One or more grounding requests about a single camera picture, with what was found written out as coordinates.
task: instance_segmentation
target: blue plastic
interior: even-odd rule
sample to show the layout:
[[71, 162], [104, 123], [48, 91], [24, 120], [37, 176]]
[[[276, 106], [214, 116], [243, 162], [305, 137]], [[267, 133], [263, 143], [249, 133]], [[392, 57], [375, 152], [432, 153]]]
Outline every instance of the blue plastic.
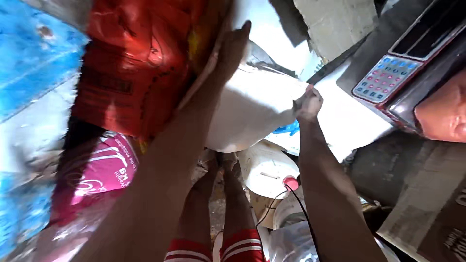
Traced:
[[[88, 41], [19, 0], [0, 0], [0, 124], [76, 76]], [[29, 174], [2, 170], [7, 169], [0, 166], [0, 259], [46, 227], [55, 187], [53, 178], [24, 184]]]
[[277, 128], [273, 131], [273, 134], [283, 134], [283, 133], [290, 133], [290, 136], [293, 136], [299, 131], [299, 123], [298, 120], [295, 120], [292, 124], [284, 125]]
[[19, 0], [0, 0], [0, 123], [74, 76], [88, 41]]

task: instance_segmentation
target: white stripe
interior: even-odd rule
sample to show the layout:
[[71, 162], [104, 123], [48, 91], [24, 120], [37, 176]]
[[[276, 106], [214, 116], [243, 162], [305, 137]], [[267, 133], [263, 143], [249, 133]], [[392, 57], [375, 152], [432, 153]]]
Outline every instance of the white stripe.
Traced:
[[167, 255], [165, 256], [165, 259], [170, 256], [170, 255], [193, 255], [193, 256], [198, 256], [202, 259], [205, 259], [206, 261], [208, 262], [212, 262], [210, 260], [210, 258], [208, 258], [206, 255], [204, 255], [203, 253], [199, 253], [199, 252], [194, 252], [194, 251], [189, 251], [189, 250], [175, 250], [175, 251], [170, 251], [167, 253]]
[[245, 252], [245, 251], [250, 251], [250, 250], [262, 250], [262, 248], [261, 248], [261, 247], [257, 247], [257, 246], [240, 248], [240, 249], [237, 249], [237, 250], [232, 251], [231, 253], [229, 253], [224, 259], [222, 259], [222, 261], [225, 262], [229, 257], [231, 257], [231, 256], [233, 256], [233, 255], [236, 255], [237, 253], [241, 253], [241, 252]]
[[259, 239], [254, 239], [254, 238], [251, 238], [251, 239], [246, 239], [246, 240], [242, 240], [240, 242], [236, 242], [234, 243], [233, 245], [231, 245], [229, 248], [227, 248], [225, 250], [225, 252], [223, 252], [223, 256], [226, 256], [226, 254], [232, 250], [233, 248], [237, 247], [237, 246], [240, 246], [240, 245], [244, 245], [244, 244], [248, 244], [248, 243], [257, 243], [257, 244], [260, 244], [260, 240]]
[[164, 262], [204, 262], [203, 260], [200, 259], [195, 259], [195, 258], [172, 258], [169, 260], [165, 260]]

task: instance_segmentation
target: pink bag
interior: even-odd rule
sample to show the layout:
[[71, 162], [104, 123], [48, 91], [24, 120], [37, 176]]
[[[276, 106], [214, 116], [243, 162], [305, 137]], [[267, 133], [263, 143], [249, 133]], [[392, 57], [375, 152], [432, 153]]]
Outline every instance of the pink bag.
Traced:
[[99, 201], [99, 194], [127, 187], [138, 166], [125, 136], [106, 132], [94, 141], [67, 152], [58, 170], [52, 197], [51, 223], [67, 224], [79, 210]]

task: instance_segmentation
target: hand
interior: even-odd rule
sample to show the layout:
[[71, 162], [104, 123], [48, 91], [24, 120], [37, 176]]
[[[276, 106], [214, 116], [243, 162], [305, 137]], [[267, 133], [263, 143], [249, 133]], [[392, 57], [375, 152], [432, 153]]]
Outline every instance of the hand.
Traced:
[[293, 108], [296, 111], [296, 119], [299, 123], [317, 121], [317, 114], [322, 104], [323, 98], [319, 91], [313, 85], [309, 85], [304, 95], [294, 101]]
[[216, 70], [230, 79], [243, 59], [246, 44], [251, 31], [251, 21], [246, 21], [243, 28], [227, 32], [219, 51]]

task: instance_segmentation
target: red bag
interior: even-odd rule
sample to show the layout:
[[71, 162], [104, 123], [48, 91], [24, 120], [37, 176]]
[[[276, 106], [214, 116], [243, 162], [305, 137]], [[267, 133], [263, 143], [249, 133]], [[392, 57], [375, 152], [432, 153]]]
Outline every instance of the red bag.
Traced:
[[193, 76], [187, 38], [205, 0], [96, 0], [73, 115], [126, 135], [159, 132]]

